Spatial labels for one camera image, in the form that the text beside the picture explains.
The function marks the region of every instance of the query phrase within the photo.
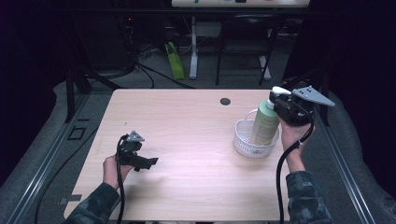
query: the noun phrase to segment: sleeve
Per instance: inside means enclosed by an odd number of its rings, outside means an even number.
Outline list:
[[[120,202],[120,195],[102,183],[90,196],[82,201],[64,221],[64,224],[104,224]]]
[[[314,176],[307,171],[298,171],[286,176],[289,194],[288,211],[290,224],[332,223],[332,217],[324,203]]]

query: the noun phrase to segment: basket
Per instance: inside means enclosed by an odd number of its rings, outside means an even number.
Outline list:
[[[276,145],[279,139],[279,128],[276,130],[274,139],[270,145],[258,146],[250,143],[250,134],[253,129],[254,119],[248,119],[248,116],[257,109],[250,111],[244,119],[240,119],[235,123],[235,137],[233,139],[233,146],[239,154],[249,158],[264,158],[267,157],[272,148]]]

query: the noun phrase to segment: cable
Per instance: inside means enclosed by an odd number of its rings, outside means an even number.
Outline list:
[[[41,196],[38,199],[38,203],[37,203],[37,206],[35,208],[35,224],[37,224],[37,221],[38,221],[38,212],[39,212],[39,209],[40,209],[41,201],[43,200],[47,189],[50,187],[50,184],[55,179],[55,177],[61,172],[61,170],[64,168],[64,166],[82,149],[82,147],[88,142],[88,140],[91,139],[91,137],[96,133],[97,130],[98,130],[98,128],[96,128],[96,129],[94,129],[92,131],[90,136],[88,136],[88,138],[81,144],[81,146],[79,146],[78,149],[75,152],[73,152],[73,154],[70,155],[69,158],[67,158],[66,161],[64,161],[64,163],[61,165],[61,167],[56,171],[56,173],[53,175],[53,177],[49,180],[49,183],[47,184],[47,186],[44,188],[43,192],[41,193]]]
[[[134,71],[134,66],[135,64],[132,64],[128,67],[126,67],[123,71],[119,72],[118,74],[114,74],[114,75],[101,75],[101,77],[107,78],[107,79],[112,79],[112,78],[117,78],[117,77],[125,77],[126,75],[132,73]]]
[[[282,169],[283,162],[285,159],[288,157],[288,155],[295,149],[298,148],[308,137],[312,134],[314,131],[314,119],[309,116],[309,113],[302,108],[300,105],[295,104],[302,112],[304,112],[306,115],[309,117],[309,122],[311,123],[311,126],[309,129],[306,131],[306,133],[303,135],[303,137],[295,142],[293,145],[291,145],[288,149],[286,149],[282,156],[280,157],[277,167],[276,167],[276,193],[277,193],[277,201],[279,204],[279,223],[283,224],[284,223],[284,212],[283,212],[283,201],[282,201],[282,190],[280,188],[280,171]]]
[[[149,79],[151,80],[151,88],[154,89],[154,79],[152,79],[151,75],[139,64],[137,65],[146,75],[148,75]]]
[[[128,137],[127,134],[123,135],[119,142],[117,143],[117,152],[116,152],[116,159],[117,159],[117,181],[119,182],[119,187],[120,187],[120,212],[119,212],[119,218],[117,219],[117,224],[120,224],[122,221],[122,216],[123,216],[123,210],[125,206],[125,192],[124,192],[124,187],[123,187],[123,181],[122,181],[122,176],[121,176],[121,165],[120,165],[120,143],[121,141],[125,140]]]
[[[150,67],[147,67],[147,66],[143,65],[142,63],[137,63],[137,66],[139,66],[140,68],[146,68],[147,70],[149,70],[149,71],[151,71],[151,72],[154,72],[154,73],[156,73],[156,74],[158,74],[158,75],[160,75],[160,76],[162,76],[162,77],[164,77],[164,78],[166,78],[166,79],[168,79],[168,80],[171,80],[172,82],[176,83],[177,85],[179,85],[179,86],[181,86],[181,87],[183,87],[183,88],[186,88],[186,89],[195,89],[195,88],[192,87],[192,86],[189,86],[189,85],[187,85],[187,84],[178,82],[178,81],[176,81],[176,80],[173,80],[172,78],[167,77],[167,76],[164,75],[163,73],[157,72],[157,71],[155,71],[154,69],[152,69],[152,68],[150,68]]]
[[[183,17],[183,21],[184,21],[184,23],[186,24],[186,27],[187,27],[187,29],[189,30],[190,35],[192,35],[190,26],[189,26],[189,24],[187,23],[185,17]],[[181,55],[181,54],[185,54],[185,53],[189,52],[191,48],[192,48],[192,43],[190,43],[190,45],[188,46],[188,49],[186,49],[184,52],[180,52],[179,54],[180,54],[180,55]]]
[[[92,77],[92,78],[100,81],[101,83],[105,84],[109,88],[113,89],[113,91],[117,90],[117,89],[125,89],[125,88],[123,88],[123,87],[121,87],[121,86],[109,81],[108,79],[106,79],[104,77],[101,77],[99,74],[97,74],[93,70],[88,69],[88,68],[86,68],[84,66],[80,66],[78,69],[80,69],[82,72],[84,72],[87,76]]]
[[[140,53],[138,56],[141,59],[147,59],[151,56],[151,52],[156,49],[158,49],[158,48],[152,43],[144,44],[139,48]]]

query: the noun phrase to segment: wooden table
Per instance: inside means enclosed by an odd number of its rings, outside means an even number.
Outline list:
[[[268,95],[267,90],[114,91],[73,194],[87,198],[102,182],[102,162],[115,154],[120,137],[137,131],[146,139],[138,154],[159,160],[125,180],[125,220],[278,220],[280,141],[263,159],[244,157],[233,147],[235,123]],[[231,103],[222,105],[222,98]],[[286,220],[288,173],[285,163]],[[64,216],[78,203],[70,202]]]

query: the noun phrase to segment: hand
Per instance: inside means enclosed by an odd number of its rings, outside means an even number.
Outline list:
[[[122,165],[120,167],[122,182],[132,169],[134,169],[134,167],[130,165]],[[118,189],[120,187],[117,180],[116,156],[107,157],[103,162],[103,182],[107,183],[114,189]]]
[[[288,123],[286,123],[285,120],[279,118],[279,123],[280,126],[282,127],[282,145],[283,149],[286,150],[288,149],[291,145],[293,145],[295,142],[300,140],[306,131],[309,129],[311,124],[306,124],[304,126],[290,126]],[[302,154],[303,154],[303,149],[309,140],[306,139],[302,145],[300,145],[298,148],[295,148],[286,158],[286,161],[288,162],[289,170],[290,172],[296,172],[296,171],[304,171],[305,167],[302,161]]]

